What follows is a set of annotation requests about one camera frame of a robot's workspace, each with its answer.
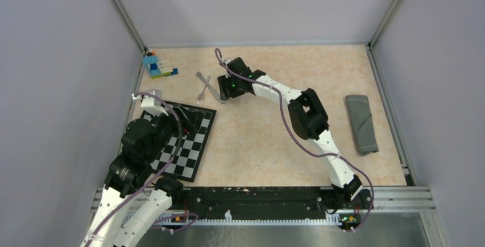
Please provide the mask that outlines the silver table knife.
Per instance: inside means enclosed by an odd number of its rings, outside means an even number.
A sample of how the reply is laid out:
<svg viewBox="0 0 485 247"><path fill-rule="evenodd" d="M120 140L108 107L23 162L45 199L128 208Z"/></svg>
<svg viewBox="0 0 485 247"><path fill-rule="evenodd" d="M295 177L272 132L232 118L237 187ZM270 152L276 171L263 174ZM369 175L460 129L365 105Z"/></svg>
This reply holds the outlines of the silver table knife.
<svg viewBox="0 0 485 247"><path fill-rule="evenodd" d="M201 72L197 72L196 73L196 77L198 79L200 79L205 87L203 89L203 91L197 96L197 104L198 105L202 105L202 96L203 96L203 92L205 91L205 89L208 89L211 93L211 95L215 98L215 100L221 104L225 104L226 102L222 100L220 94L217 92L217 90L210 84L210 79L211 79L211 76L208 75L207 77L205 77Z"/></svg>

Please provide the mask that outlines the silver fork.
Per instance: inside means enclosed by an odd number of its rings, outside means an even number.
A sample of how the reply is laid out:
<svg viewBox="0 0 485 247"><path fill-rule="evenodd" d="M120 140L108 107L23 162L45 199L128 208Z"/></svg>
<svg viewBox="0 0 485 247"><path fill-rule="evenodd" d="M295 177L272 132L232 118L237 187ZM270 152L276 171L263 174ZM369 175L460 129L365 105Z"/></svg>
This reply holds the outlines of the silver fork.
<svg viewBox="0 0 485 247"><path fill-rule="evenodd" d="M196 105L198 105L198 106L202 105L202 103L203 103L203 100L204 100L204 97L205 97L205 90L207 88L206 82L210 81L211 76L210 75L208 75L207 77L201 76L201 77L199 77L199 79L201 81L203 81L205 86L204 86L203 90L197 96Z"/></svg>

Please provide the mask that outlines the grey cloth napkin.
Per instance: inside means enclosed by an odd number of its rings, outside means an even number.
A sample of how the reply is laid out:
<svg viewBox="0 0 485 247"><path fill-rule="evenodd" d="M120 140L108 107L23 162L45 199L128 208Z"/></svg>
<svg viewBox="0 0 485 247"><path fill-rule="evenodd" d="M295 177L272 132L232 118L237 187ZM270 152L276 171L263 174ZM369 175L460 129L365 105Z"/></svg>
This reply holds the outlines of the grey cloth napkin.
<svg viewBox="0 0 485 247"><path fill-rule="evenodd" d="M345 106L357 152L361 156L377 153L379 147L368 97L357 94L347 95Z"/></svg>

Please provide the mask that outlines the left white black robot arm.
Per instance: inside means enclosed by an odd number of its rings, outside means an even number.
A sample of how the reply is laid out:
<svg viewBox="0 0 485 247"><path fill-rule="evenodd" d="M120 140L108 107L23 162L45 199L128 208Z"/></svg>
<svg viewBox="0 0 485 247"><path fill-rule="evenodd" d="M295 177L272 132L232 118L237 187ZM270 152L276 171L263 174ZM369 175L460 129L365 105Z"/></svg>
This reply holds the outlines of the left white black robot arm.
<svg viewBox="0 0 485 247"><path fill-rule="evenodd" d="M154 172L152 163L172 140L177 146L184 137L195 135L205 117L204 110L180 104L171 108L174 112L168 114L143 111L127 125L121 138L122 150L109 166L100 204L82 246L136 246L164 211L181 206L182 183L171 177L160 178L145 203L125 220L134 198Z"/></svg>

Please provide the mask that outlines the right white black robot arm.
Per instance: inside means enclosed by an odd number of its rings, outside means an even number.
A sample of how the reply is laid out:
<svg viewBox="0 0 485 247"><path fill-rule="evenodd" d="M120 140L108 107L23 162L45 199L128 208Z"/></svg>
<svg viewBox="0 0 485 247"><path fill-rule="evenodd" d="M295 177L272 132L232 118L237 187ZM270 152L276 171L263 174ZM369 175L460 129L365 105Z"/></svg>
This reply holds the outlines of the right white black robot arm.
<svg viewBox="0 0 485 247"><path fill-rule="evenodd" d="M289 119L284 119L283 123L290 137L295 142L303 140L314 144L318 152L311 153L311 156L324 159L337 204L351 208L357 203L363 184L333 141L328 115L317 93L311 88L298 90L287 87L261 70L251 71L240 57L216 58L226 70L225 75L217 79L221 99L227 101L251 93L277 103L281 114L289 114Z"/></svg>

